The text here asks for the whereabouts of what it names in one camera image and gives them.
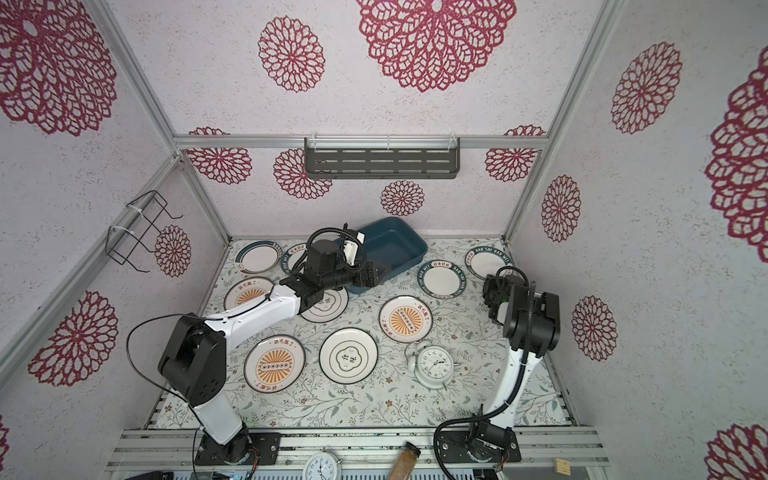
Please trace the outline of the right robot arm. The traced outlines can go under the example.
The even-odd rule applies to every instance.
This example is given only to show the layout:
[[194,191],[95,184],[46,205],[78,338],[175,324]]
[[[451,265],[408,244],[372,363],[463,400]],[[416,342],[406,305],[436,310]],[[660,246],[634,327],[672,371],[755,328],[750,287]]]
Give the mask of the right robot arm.
[[472,437],[496,448],[512,442],[517,407],[533,370],[554,350],[561,334],[560,298],[538,293],[536,286],[513,275],[488,275],[483,299],[489,317],[500,323],[508,343],[495,390],[483,407],[483,418],[472,427]]

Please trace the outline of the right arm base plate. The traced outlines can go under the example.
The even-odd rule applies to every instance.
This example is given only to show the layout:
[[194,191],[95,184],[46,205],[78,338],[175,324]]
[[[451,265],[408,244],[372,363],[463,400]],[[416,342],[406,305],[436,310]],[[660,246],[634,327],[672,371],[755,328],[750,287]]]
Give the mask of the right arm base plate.
[[444,464],[506,464],[522,459],[513,429],[498,427],[489,420],[466,428],[436,430],[433,440],[436,457]]

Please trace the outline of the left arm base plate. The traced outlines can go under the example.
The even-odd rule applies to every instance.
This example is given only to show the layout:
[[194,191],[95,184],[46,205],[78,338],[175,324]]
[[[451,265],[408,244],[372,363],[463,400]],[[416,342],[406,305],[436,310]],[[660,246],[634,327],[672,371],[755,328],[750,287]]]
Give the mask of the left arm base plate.
[[269,466],[277,462],[282,435],[278,432],[250,432],[236,436],[226,445],[204,434],[194,457],[195,466]]

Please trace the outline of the green Hao Wei plate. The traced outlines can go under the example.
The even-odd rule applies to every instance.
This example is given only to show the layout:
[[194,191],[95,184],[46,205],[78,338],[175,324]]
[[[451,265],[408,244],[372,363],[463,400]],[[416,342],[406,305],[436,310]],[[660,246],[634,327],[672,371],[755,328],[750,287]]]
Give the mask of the green Hao Wei plate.
[[453,299],[464,292],[467,279],[456,264],[448,260],[432,260],[419,268],[417,283],[430,297]]
[[500,268],[510,266],[512,261],[506,253],[498,248],[477,246],[466,253],[464,263],[472,275],[484,279],[488,275],[495,275]]
[[289,247],[280,260],[280,267],[284,273],[289,274],[296,263],[300,260],[306,251],[305,243],[298,243]]

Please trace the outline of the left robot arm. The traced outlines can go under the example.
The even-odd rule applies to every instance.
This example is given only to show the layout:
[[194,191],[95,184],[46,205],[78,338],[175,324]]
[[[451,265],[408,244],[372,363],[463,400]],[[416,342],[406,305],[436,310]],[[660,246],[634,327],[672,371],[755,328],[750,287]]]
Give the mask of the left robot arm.
[[299,315],[320,302],[326,291],[349,285],[373,288],[391,269],[369,258],[353,230],[323,228],[338,240],[311,236],[291,273],[267,292],[208,318],[179,317],[158,371],[192,409],[204,439],[219,449],[223,463],[241,464],[254,453],[249,428],[224,391],[229,352],[277,322]]

